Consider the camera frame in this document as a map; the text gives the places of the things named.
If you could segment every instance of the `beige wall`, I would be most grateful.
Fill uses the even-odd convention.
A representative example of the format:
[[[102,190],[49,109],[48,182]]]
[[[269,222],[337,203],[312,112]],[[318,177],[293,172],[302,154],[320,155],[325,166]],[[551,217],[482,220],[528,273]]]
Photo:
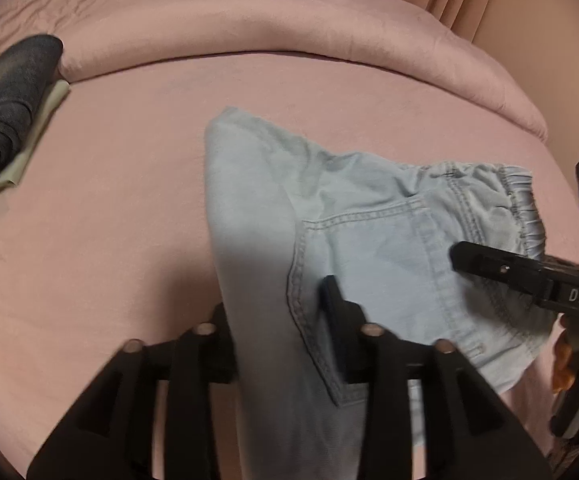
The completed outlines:
[[[543,112],[548,147],[575,189],[579,0],[490,0],[474,43],[505,65]]]

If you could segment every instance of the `beige folded cloth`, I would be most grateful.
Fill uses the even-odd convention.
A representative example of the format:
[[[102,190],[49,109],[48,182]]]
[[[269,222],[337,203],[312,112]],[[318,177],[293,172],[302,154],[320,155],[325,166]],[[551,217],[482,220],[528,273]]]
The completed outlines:
[[[69,83],[63,79],[56,81],[45,90],[36,118],[31,124],[25,147],[0,172],[0,190],[6,187],[18,186],[53,111],[58,108],[68,92]]]

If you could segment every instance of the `pink bedding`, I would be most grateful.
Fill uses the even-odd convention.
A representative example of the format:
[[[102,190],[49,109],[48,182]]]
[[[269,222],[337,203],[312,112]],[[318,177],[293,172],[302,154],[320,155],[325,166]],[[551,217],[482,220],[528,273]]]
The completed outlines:
[[[0,50],[43,31],[63,39],[75,84],[20,187],[0,195],[0,448],[21,471],[126,338],[172,338],[220,301],[202,136],[226,105],[334,152],[530,168],[548,252],[579,261],[579,213],[540,113],[497,63],[409,4],[0,1]],[[217,52],[233,54],[202,56]],[[131,70],[108,73],[120,69]],[[523,416],[528,402],[549,405],[549,349],[541,358],[513,395]],[[224,476],[236,478],[234,407],[219,401]],[[523,420],[547,446],[539,415]]]

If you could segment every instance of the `metal screw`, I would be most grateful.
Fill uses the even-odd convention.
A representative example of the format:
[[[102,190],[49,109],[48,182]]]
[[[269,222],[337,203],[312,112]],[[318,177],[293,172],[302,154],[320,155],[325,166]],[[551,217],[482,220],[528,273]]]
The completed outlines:
[[[385,333],[385,329],[376,323],[367,323],[361,327],[361,332],[370,337],[378,337]]]
[[[212,335],[216,331],[216,325],[213,323],[201,323],[194,327],[197,335]]]
[[[436,347],[436,350],[444,354],[451,354],[452,352],[456,351],[454,343],[452,343],[447,339],[439,339],[438,341],[436,341],[434,346]]]
[[[123,351],[126,354],[135,354],[143,349],[144,343],[140,339],[130,339],[125,341]]]

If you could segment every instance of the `light blue denim shorts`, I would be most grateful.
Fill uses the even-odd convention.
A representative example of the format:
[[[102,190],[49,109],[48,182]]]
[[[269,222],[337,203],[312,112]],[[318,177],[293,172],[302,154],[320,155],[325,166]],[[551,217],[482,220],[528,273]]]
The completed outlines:
[[[239,366],[246,478],[356,478],[367,387],[345,384],[318,308],[321,280],[400,338],[452,340],[498,392],[554,315],[452,270],[460,240],[541,258],[531,175],[515,166],[335,155],[237,108],[205,133],[212,250]],[[412,390],[415,440],[423,437]]]

